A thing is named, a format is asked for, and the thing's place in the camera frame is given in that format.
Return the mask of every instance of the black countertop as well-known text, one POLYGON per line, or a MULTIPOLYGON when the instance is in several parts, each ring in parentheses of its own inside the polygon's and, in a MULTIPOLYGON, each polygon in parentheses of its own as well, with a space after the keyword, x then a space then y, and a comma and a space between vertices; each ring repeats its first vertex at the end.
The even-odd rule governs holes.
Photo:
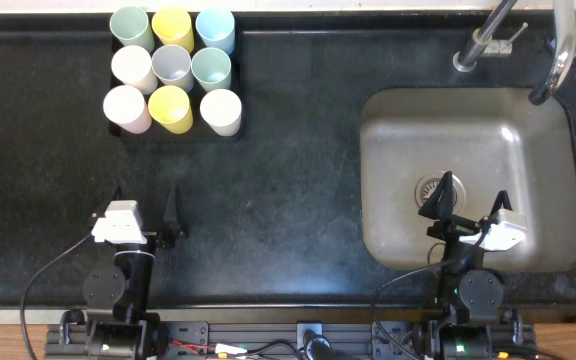
MULTIPOLYGON (((551 64, 550 14, 511 16, 500 36, 531 24, 512 56, 470 74, 451 58, 480 14, 244 14, 241 140, 128 144, 109 135, 101 110, 106 19, 0 18, 0 306, 16 305, 30 276, 88 231, 117 185, 148 223, 175 184, 190 237, 158 251, 151 306, 366 305, 403 273, 362 241, 358 125, 368 97, 393 87, 529 87, 551 64)), ((557 98, 576 149, 576 67, 557 98)), ((84 245, 39 279, 30 304, 83 304, 83 277, 112 253, 84 245)), ((507 303, 576 305, 576 268, 503 277, 507 303)), ((431 274, 402 282, 390 302, 427 305, 435 286, 431 274)))

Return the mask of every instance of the white wall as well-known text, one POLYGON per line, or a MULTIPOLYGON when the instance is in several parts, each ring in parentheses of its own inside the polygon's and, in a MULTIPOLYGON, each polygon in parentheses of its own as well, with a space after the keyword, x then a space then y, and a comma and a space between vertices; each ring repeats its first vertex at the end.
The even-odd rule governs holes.
MULTIPOLYGON (((0 13, 112 12, 127 5, 149 11, 166 5, 183 6, 189 11, 211 6, 233 11, 473 10, 492 9, 498 3, 499 0, 0 0, 0 13)), ((515 9, 524 10, 550 8, 551 0, 519 0, 515 5, 515 9)))

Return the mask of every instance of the white cup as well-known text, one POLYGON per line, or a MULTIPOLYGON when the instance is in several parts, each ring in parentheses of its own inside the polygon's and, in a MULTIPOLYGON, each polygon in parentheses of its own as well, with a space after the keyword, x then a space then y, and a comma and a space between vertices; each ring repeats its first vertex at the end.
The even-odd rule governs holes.
POLYGON ((226 54, 235 50, 235 17, 226 9, 206 9, 195 21, 197 32, 204 44, 216 47, 226 54))
POLYGON ((148 14, 141 8, 129 6, 115 11, 110 17, 110 31, 125 46, 141 46, 148 52, 155 49, 148 14))
POLYGON ((145 132, 152 124, 143 94, 128 85, 117 86, 108 92, 104 98, 104 114, 133 134, 145 132))
POLYGON ((228 54, 221 49, 201 49, 192 57, 192 74, 206 92, 229 89, 231 67, 228 54))
POLYGON ((241 100, 230 90, 217 89, 206 94, 199 111, 208 125, 221 136, 232 136, 241 127, 241 100))
POLYGON ((152 55, 152 71, 166 85, 192 90, 195 81, 190 71, 190 54, 179 45, 162 46, 152 55))
POLYGON ((144 95, 152 94, 157 88, 150 54, 140 46, 130 45, 119 49, 112 57, 110 67, 119 81, 136 87, 144 95))

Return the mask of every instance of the wooden surface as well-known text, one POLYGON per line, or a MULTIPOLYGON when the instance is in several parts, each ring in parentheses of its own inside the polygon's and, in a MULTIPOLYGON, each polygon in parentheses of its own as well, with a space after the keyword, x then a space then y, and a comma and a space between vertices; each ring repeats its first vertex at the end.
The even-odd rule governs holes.
MULTIPOLYGON (((538 324, 535 328, 539 348, 567 360, 576 360, 576 324, 538 324)), ((31 325, 28 331, 35 353, 43 359, 47 326, 31 325)), ((19 325, 0 325, 0 360, 3 359, 29 359, 19 325)))

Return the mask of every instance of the black tray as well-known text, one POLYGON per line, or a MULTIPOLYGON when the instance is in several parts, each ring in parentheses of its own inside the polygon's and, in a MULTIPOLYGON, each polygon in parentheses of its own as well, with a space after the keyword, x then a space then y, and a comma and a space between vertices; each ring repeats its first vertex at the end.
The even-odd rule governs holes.
MULTIPOLYGON (((205 48, 201 36, 197 34, 197 30, 195 29, 195 15, 191 15, 192 24, 193 24, 193 33, 195 36, 195 48, 193 49, 190 56, 194 56, 197 51, 205 48)), ((230 54, 230 62, 231 62, 231 76, 232 82, 230 85, 230 90, 232 90, 239 99, 243 102, 242 97, 242 90, 241 90, 241 74, 240 74, 240 67, 239 67, 239 54, 241 54, 240 46, 241 46, 241 33, 239 33, 238 29, 235 29, 237 32, 235 34, 235 50, 232 54, 230 54)), ((157 51, 158 48, 163 46, 157 35, 154 34, 155 37, 155 50, 153 53, 157 51)), ((113 37, 112 39, 112 52, 113 54, 121 49, 123 45, 117 38, 113 37)), ((117 79, 111 73, 110 79, 110 89, 123 85, 119 79, 117 79)), ((157 79, 159 82, 159 86, 163 86, 164 84, 161 80, 157 79)), ((142 133, 142 134, 133 134, 121 128, 119 125, 115 124, 112 121, 108 121, 108 131, 110 135, 120 138, 124 141, 130 142, 232 142, 237 141, 241 138, 244 132, 244 117, 243 117, 243 110, 242 110, 242 119, 241 119, 241 127, 239 131, 237 131, 232 136, 221 136, 217 134, 208 123, 201 117, 201 113, 199 112, 199 105, 201 104, 201 99, 206 95, 206 91, 201 87, 201 84, 195 79, 195 85, 193 86, 192 90, 188 93, 188 97, 190 99, 190 109, 192 110, 192 117, 193 117, 193 124, 190 130, 183 134, 173 134, 170 131, 166 130, 161 124, 153 119, 152 126, 142 133)), ((145 95, 144 98, 146 99, 146 103, 150 99, 150 95, 145 95)))

